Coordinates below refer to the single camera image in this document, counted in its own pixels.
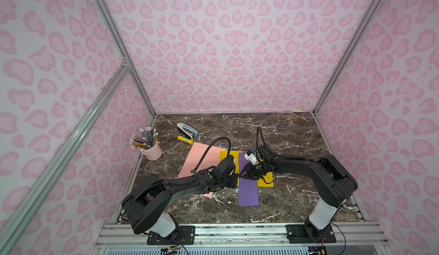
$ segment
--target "stapler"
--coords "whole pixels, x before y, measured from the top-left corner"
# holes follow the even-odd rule
[[[194,140],[194,137],[198,136],[198,131],[183,122],[177,123],[178,131],[181,132],[186,138]]]

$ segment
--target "pencil holder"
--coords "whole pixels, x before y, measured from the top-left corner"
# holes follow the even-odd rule
[[[141,150],[143,155],[146,156],[146,159],[153,161],[157,160],[162,156],[162,148],[159,145],[159,142],[156,141],[152,148]]]

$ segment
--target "sheet of paper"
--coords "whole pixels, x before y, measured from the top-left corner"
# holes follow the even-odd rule
[[[237,159],[236,163],[235,163],[236,164],[236,171],[235,171],[235,173],[239,173],[239,161],[238,161],[239,153],[241,153],[241,151],[234,151],[234,150],[230,151],[230,154],[232,154],[235,157],[235,159]],[[219,161],[221,161],[222,159],[226,158],[226,155],[227,155],[227,150],[220,151],[219,152]],[[264,176],[264,179],[265,179],[266,182],[272,182],[273,181],[273,173],[272,172],[267,173],[267,175]],[[274,183],[266,184],[266,183],[264,183],[264,180],[259,179],[258,180],[258,186],[274,187]]]
[[[241,172],[245,165],[250,161],[244,158],[245,152],[239,154],[239,162],[241,163]],[[258,193],[258,183],[254,180],[246,180],[240,178],[240,185],[238,190],[239,206],[259,206],[259,193]]]
[[[184,161],[183,167],[181,168],[178,178],[193,175],[192,173],[190,173],[190,171],[193,170],[195,166],[197,166],[198,162],[200,161],[201,157],[203,156],[208,146],[209,145],[207,144],[197,143],[197,142],[194,142],[192,144],[192,148],[190,149],[189,154],[187,155],[187,158]],[[204,157],[203,162],[201,162],[200,167],[198,167],[197,171],[203,170],[212,165],[217,166],[220,163],[220,151],[223,150],[225,149],[218,147],[211,147],[209,149],[209,152],[207,152],[206,156]],[[208,194],[204,194],[203,196],[212,198],[212,194],[213,193],[211,192]]]

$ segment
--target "pink paper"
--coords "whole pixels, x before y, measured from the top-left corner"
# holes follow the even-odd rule
[[[184,161],[183,167],[181,168],[180,174],[178,175],[178,178],[181,177],[187,177],[193,175],[190,171],[197,166],[198,162],[200,161],[201,157],[203,156],[204,152],[206,151],[207,147],[209,145],[204,143],[196,143],[192,145],[192,148],[189,151],[189,155],[187,156],[186,160]],[[201,163],[200,167],[198,167],[198,170],[203,170],[205,168],[208,168],[212,165],[217,166],[220,163],[220,151],[225,150],[223,148],[218,147],[211,147],[209,149],[209,152],[207,152],[206,156],[203,159],[203,162]],[[208,194],[203,194],[203,196],[206,196],[208,198],[212,198],[212,192]]]

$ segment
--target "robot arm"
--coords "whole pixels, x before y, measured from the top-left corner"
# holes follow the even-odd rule
[[[263,145],[247,152],[250,163],[244,167],[239,177],[250,180],[263,178],[268,172],[275,174],[294,173],[310,177],[316,185],[320,199],[304,225],[293,228],[287,226],[290,243],[316,243],[331,238],[331,220],[358,185],[349,172],[332,155],[315,159],[289,157],[274,153],[265,143],[261,128]],[[158,233],[170,241],[178,236],[178,224],[163,211],[169,202],[195,194],[216,192],[225,187],[236,188],[238,175],[233,156],[228,155],[218,166],[192,172],[194,175],[177,179],[160,179],[157,175],[148,176],[122,201],[122,207],[135,234],[147,230]]]
[[[160,179],[156,174],[150,175],[124,198],[122,208],[134,233],[143,233],[156,224],[167,204],[172,201],[195,194],[216,192],[225,187],[236,188],[238,174],[235,170],[233,156],[229,155],[217,166],[194,172],[193,176]],[[156,232],[166,237],[171,231]]]
[[[331,228],[332,218],[358,188],[355,179],[331,154],[314,159],[288,157],[275,154],[264,144],[255,151],[247,152],[246,158],[250,163],[240,173],[241,178],[259,180],[268,172],[273,172],[275,175],[293,173],[313,180],[320,199],[305,219],[303,229],[290,236],[301,243],[321,241]]]

